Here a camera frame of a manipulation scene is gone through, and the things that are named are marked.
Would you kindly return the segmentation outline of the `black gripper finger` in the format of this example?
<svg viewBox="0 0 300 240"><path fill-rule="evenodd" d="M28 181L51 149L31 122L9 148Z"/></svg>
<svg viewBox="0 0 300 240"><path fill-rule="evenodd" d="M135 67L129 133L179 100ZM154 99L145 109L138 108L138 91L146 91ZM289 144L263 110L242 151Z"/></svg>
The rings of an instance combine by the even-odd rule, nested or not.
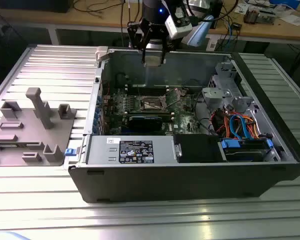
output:
<svg viewBox="0 0 300 240"><path fill-rule="evenodd" d="M127 33L133 49L142 52L141 62L145 63L146 47L150 41L150 22L142 19L140 22L129 21Z"/></svg>
<svg viewBox="0 0 300 240"><path fill-rule="evenodd" d="M168 30L165 25L152 24L150 26L150 48L161 49L160 62L163 63L165 55L169 51L168 48Z"/></svg>

